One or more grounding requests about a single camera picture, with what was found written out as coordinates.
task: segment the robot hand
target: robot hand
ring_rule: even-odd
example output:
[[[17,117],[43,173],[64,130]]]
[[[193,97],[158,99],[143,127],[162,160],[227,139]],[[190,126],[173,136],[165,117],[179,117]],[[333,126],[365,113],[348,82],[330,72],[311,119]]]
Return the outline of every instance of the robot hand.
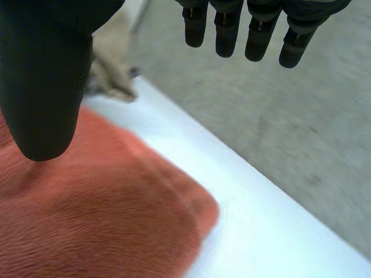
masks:
[[[230,57],[235,49],[244,0],[176,0],[183,7],[185,41],[200,47],[206,28],[209,2],[216,9],[216,53]],[[295,67],[316,29],[331,15],[343,10],[351,0],[248,0],[252,15],[245,56],[260,61],[268,48],[281,11],[288,16],[289,30],[283,40],[279,63]]]
[[[74,135],[82,87],[92,62],[92,34],[125,0],[0,0],[0,108],[22,153],[31,160],[60,156]],[[185,38],[201,46],[208,0],[177,0]],[[263,58],[277,18],[288,14],[280,63],[294,67],[316,28],[350,0],[248,0],[253,15],[245,56]],[[243,0],[210,0],[217,10],[216,52],[230,57]]]

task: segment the white surface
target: white surface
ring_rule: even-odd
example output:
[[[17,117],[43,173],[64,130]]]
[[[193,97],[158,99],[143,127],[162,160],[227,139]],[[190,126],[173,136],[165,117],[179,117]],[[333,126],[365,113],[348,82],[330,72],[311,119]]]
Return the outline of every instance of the white surface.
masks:
[[[371,277],[371,264],[144,78],[133,104],[85,104],[203,185],[220,221],[187,277]]]

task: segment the gray carpet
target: gray carpet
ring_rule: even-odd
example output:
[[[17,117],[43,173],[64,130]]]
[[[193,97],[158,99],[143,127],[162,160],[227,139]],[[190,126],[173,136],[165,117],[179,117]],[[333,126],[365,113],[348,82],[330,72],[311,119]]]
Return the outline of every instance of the gray carpet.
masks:
[[[184,43],[181,7],[152,1],[134,37],[142,73],[310,213],[371,259],[371,5],[354,0],[320,27],[295,69],[278,64],[280,18],[260,63]]]

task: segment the orange cloth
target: orange cloth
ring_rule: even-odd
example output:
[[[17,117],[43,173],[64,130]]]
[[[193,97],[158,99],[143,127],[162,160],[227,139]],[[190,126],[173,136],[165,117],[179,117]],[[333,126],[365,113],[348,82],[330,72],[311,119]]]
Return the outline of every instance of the orange cloth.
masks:
[[[213,198],[136,136],[82,109],[60,158],[33,162],[0,114],[0,277],[181,277]]]

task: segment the terry cloth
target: terry cloth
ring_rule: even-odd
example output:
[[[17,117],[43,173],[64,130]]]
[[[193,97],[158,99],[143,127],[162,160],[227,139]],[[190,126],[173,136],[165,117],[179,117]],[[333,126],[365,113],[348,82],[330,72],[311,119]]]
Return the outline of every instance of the terry cloth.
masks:
[[[131,132],[82,108],[64,155],[26,159],[0,114],[0,277],[182,277],[214,199]]]

